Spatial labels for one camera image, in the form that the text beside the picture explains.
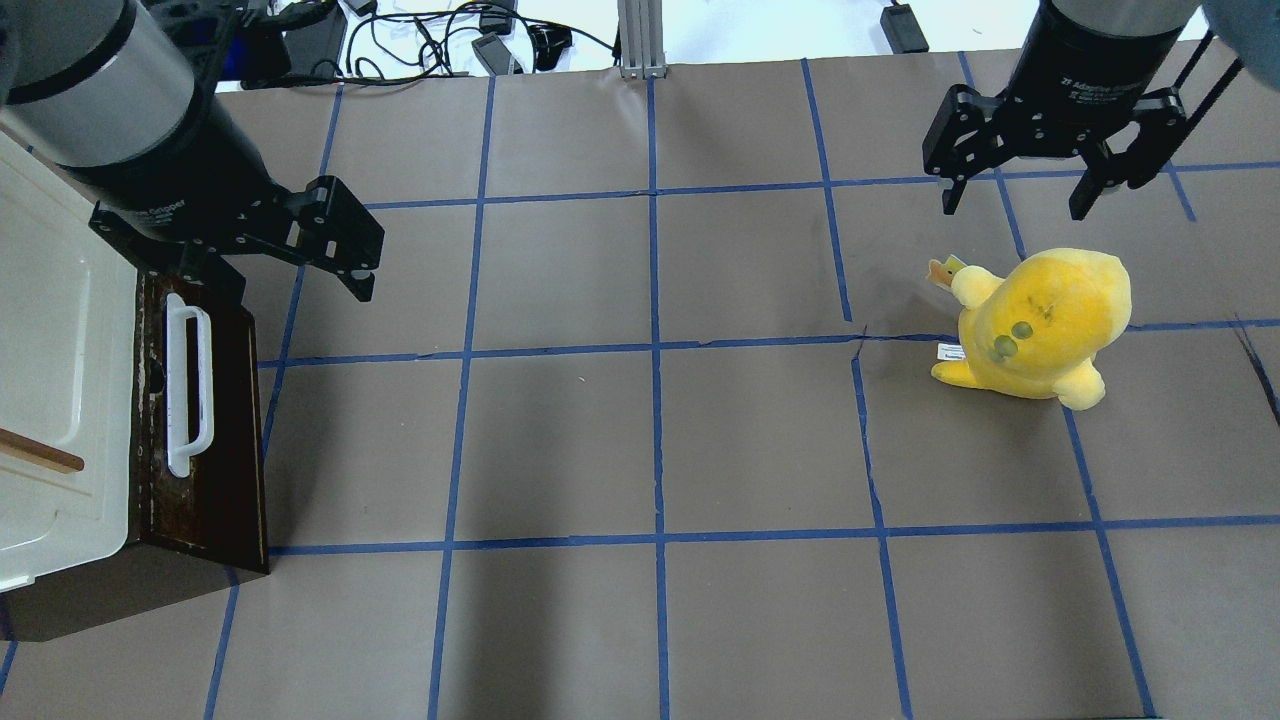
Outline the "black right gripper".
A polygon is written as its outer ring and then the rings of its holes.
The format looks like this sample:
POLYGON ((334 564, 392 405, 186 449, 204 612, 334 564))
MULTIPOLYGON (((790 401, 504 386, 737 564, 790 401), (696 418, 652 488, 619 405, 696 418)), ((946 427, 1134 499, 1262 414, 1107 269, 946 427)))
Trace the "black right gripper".
POLYGON ((1188 136, 1181 95, 1149 88, 1187 26, 1183 5, 1041 5, 1000 97, 970 86, 947 90, 922 141, 922 169, 956 213, 966 183, 1011 158, 1080 156, 1085 172, 1068 201, 1085 219, 1119 186, 1137 190, 1188 136), (1108 141, 1130 123, 1121 151, 1108 141))

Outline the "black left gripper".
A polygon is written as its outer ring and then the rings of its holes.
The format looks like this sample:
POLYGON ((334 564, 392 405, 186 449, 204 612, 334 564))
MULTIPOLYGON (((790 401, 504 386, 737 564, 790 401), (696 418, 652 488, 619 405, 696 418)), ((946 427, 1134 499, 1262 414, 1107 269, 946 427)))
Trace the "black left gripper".
POLYGON ((146 275, 241 301, 246 278, 216 249, 271 245, 279 259, 334 275, 362 304, 372 300, 383 225, 335 176, 300 192, 274 182, 215 97, 196 101, 173 135, 136 158, 61 168, 97 200, 90 229, 146 275))

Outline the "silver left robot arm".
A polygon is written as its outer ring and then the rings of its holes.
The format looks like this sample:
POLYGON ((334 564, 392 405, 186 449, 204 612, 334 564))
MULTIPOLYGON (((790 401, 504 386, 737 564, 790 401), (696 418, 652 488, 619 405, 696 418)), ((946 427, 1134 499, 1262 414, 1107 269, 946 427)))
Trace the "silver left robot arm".
POLYGON ((218 99, 243 1, 5 1, 5 122, 95 197, 90 228, 142 274, 239 302, 265 255, 372 297, 385 232, 334 176, 276 183, 218 99))

